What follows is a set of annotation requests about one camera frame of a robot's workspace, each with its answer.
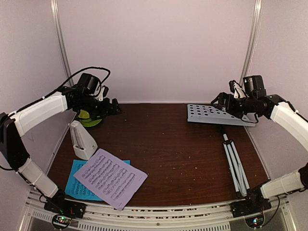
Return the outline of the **blue sheet music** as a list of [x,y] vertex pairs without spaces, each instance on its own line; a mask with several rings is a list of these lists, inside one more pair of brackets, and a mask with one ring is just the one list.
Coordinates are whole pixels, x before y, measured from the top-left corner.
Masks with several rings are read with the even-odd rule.
[[94,194],[91,190],[80,183],[74,174],[86,164],[86,160],[74,160],[71,172],[66,184],[65,193],[78,200],[103,201],[100,197]]

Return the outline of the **green saucer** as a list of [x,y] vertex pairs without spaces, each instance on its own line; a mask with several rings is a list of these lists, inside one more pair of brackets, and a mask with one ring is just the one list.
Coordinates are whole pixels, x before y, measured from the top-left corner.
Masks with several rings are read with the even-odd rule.
[[102,119],[101,118],[95,118],[95,119],[92,119],[92,118],[80,118],[79,119],[81,124],[86,127],[86,128],[90,128],[90,127],[94,127],[96,125],[98,125],[99,123],[101,123]]

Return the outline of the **left aluminium corner post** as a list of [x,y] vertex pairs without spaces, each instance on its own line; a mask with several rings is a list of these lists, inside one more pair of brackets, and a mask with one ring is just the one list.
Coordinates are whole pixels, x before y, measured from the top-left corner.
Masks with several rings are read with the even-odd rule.
[[63,32],[62,32],[62,27],[61,27],[58,1],[50,0],[50,3],[51,3],[51,13],[52,13],[52,17],[53,17],[53,21],[55,25],[61,59],[62,59],[62,63],[64,66],[66,78],[68,79],[71,76],[71,70],[70,70],[69,61],[68,61],[65,44],[64,44],[64,37],[63,37]]

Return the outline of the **right aluminium corner post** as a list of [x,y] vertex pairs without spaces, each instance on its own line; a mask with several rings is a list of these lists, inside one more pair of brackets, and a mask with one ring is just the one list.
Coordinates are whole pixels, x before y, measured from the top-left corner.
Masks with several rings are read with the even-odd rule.
[[252,57],[257,43],[257,38],[259,34],[261,14],[263,8],[263,0],[255,0],[251,29],[249,34],[248,45],[246,49],[246,55],[244,59],[244,64],[241,72],[240,83],[244,81],[244,77],[248,75],[249,68],[252,62]]

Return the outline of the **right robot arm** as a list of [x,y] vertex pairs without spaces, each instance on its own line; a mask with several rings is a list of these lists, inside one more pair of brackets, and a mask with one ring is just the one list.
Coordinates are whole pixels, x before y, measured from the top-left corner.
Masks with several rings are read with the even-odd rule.
[[[308,147],[308,121],[289,102],[277,94],[268,95],[260,75],[243,78],[243,85],[235,80],[229,82],[230,93],[221,92],[211,105],[242,119],[253,113],[280,125],[289,132],[305,149]],[[282,194],[303,192],[308,188],[308,167],[304,166],[289,174],[270,180],[257,189],[256,195],[247,201],[247,209],[257,212],[265,205],[265,199]]]

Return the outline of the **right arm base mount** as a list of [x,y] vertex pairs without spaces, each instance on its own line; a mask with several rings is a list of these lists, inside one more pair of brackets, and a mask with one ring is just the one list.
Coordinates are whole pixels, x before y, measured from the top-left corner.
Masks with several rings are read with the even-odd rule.
[[271,203],[269,199],[263,198],[259,188],[249,190],[243,200],[231,203],[231,212],[234,218],[261,213],[261,215],[246,220],[248,227],[256,229],[265,225],[264,211],[268,209],[271,209]]

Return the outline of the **white metronome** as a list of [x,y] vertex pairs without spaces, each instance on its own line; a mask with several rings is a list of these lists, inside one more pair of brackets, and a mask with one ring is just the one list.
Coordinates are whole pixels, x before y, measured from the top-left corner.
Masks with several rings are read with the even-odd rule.
[[89,160],[98,148],[95,139],[77,120],[70,123],[69,128],[75,155],[82,160]]

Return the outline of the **aluminium corner post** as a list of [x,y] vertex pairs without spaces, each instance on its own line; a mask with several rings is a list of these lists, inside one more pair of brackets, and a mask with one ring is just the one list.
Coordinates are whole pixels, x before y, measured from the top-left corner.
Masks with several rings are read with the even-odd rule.
[[55,25],[61,59],[62,59],[62,63],[64,66],[66,78],[68,79],[71,76],[71,70],[70,70],[69,61],[68,61],[65,44],[64,44],[64,37],[63,37],[63,32],[62,32],[62,27],[61,27],[58,1],[50,0],[50,3],[51,3],[51,13],[52,13],[52,17],[53,17],[53,21]]
[[244,77],[248,75],[249,68],[252,62],[252,57],[257,43],[257,38],[259,34],[261,14],[263,8],[263,0],[255,0],[251,29],[249,34],[248,45],[246,49],[246,55],[244,59],[244,64],[241,72],[240,83],[244,81]]

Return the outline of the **white music stand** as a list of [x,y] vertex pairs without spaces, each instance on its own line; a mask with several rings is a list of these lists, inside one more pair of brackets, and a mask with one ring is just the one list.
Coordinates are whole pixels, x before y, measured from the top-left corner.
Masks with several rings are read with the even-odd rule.
[[235,116],[228,114],[225,108],[219,110],[209,105],[188,104],[187,113],[188,122],[218,125],[223,136],[222,145],[229,164],[235,192],[239,198],[246,197],[248,195],[248,191],[250,190],[250,186],[244,171],[244,167],[240,160],[234,141],[228,137],[223,126],[233,125],[254,127],[255,124],[253,121],[247,116],[243,116],[241,119],[238,119]]

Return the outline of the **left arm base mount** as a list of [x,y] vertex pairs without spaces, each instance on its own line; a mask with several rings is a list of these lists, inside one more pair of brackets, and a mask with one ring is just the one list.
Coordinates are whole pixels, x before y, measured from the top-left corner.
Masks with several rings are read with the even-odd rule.
[[44,209],[54,213],[51,224],[56,230],[62,231],[68,228],[73,219],[84,217],[86,204],[67,200],[62,189],[59,189],[53,197],[44,194],[43,196],[46,199]]

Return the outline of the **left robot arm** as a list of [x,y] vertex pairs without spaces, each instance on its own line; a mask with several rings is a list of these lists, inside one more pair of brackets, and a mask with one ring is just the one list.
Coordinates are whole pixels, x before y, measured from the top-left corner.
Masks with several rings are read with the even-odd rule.
[[84,110],[91,118],[105,118],[121,112],[117,99],[100,100],[84,88],[73,86],[61,87],[23,110],[0,115],[0,152],[9,165],[8,170],[15,171],[50,199],[51,207],[59,214],[69,210],[65,193],[31,160],[21,138],[38,124],[67,110]]

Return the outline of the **purple sheet music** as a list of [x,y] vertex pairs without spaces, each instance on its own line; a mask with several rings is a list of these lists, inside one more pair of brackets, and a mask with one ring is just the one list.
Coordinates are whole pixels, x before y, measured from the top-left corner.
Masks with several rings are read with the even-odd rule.
[[104,202],[121,211],[148,175],[99,149],[74,177]]

